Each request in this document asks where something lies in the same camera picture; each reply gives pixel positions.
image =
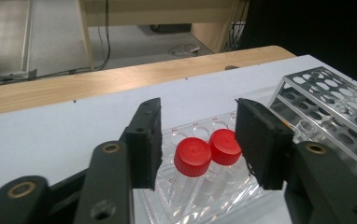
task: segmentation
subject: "wooden desk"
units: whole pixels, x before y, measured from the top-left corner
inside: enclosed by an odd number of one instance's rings
[[[271,46],[0,86],[0,113],[98,96],[295,57]]]
[[[76,0],[88,61],[94,68],[88,27],[105,26],[106,0]],[[192,34],[214,53],[222,52],[232,21],[246,18],[249,0],[109,0],[109,25],[196,23]]]

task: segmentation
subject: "test tube with red cap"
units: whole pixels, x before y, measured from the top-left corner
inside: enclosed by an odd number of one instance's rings
[[[234,181],[234,164],[242,154],[239,144],[235,140],[235,133],[228,129],[219,129],[214,132],[208,142],[211,150],[211,164],[205,178],[200,184],[192,200],[192,209],[204,207],[211,200],[218,199],[225,192],[226,182]]]
[[[175,217],[185,209],[199,177],[207,171],[210,161],[211,152],[205,141],[189,137],[178,143],[174,157],[177,170],[169,190],[169,202]]]

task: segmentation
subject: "floor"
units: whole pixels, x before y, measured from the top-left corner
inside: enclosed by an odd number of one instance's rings
[[[22,69],[37,69],[37,76],[68,69],[87,67],[88,62],[79,29],[79,20],[73,0],[0,0],[0,25],[16,24],[16,34],[0,33],[0,76],[20,70],[18,62],[23,60],[23,52],[10,50],[7,46],[23,46],[25,15],[31,12],[28,64]],[[2,20],[7,14],[15,15]],[[164,25],[155,33],[149,26],[110,26],[108,28],[111,56],[105,69],[156,63],[190,57],[184,49],[199,45],[198,55],[212,52],[202,45],[191,33],[190,24]],[[93,45],[95,65],[102,64],[107,56],[105,27],[89,28]]]

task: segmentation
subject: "red cap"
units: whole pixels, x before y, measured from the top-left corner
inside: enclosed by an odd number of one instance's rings
[[[189,137],[178,143],[174,162],[182,174],[189,177],[203,175],[210,161],[210,148],[202,139]]]
[[[220,165],[234,164],[242,154],[235,140],[235,133],[228,129],[219,129],[210,136],[208,141],[211,159]]]

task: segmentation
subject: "table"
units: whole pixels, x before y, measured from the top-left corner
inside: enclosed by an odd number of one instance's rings
[[[0,86],[0,113],[127,91],[184,77],[295,57],[270,46]]]
[[[267,63],[288,58],[295,62]],[[86,168],[95,146],[120,136],[143,100],[138,98],[161,96],[163,128],[175,127],[234,111],[234,99],[242,94],[265,102],[282,75],[301,69],[301,64],[314,66],[297,61],[301,58],[285,49],[267,47],[0,86],[0,186],[22,175],[43,175],[52,185]],[[223,71],[227,65],[251,64]],[[221,87],[215,89],[216,83]],[[205,93],[200,95],[214,101],[193,97],[200,93],[199,84]],[[138,190],[134,195],[136,220],[147,222]],[[284,200],[275,199],[268,201],[272,220],[287,223]],[[246,216],[259,218],[255,214]]]
[[[250,0],[110,0],[109,25],[193,23],[192,34],[214,53],[222,52],[232,21],[246,18]],[[76,0],[79,26],[94,68],[88,27],[104,26],[105,0]]]

